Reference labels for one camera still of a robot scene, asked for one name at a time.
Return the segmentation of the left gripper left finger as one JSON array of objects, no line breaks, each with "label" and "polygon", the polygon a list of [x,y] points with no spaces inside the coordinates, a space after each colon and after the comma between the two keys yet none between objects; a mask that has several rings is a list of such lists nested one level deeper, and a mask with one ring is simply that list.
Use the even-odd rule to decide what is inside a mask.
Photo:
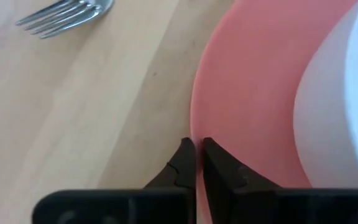
[{"label": "left gripper left finger", "polygon": [[196,148],[190,138],[183,138],[180,146],[165,167],[145,186],[196,188]]}]

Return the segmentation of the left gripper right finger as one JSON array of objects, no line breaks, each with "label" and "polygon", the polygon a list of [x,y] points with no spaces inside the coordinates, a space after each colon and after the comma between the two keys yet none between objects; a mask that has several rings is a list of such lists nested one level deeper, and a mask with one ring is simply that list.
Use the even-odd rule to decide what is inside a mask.
[{"label": "left gripper right finger", "polygon": [[213,138],[203,139],[206,188],[218,182],[229,190],[270,190],[282,187],[232,156]]}]

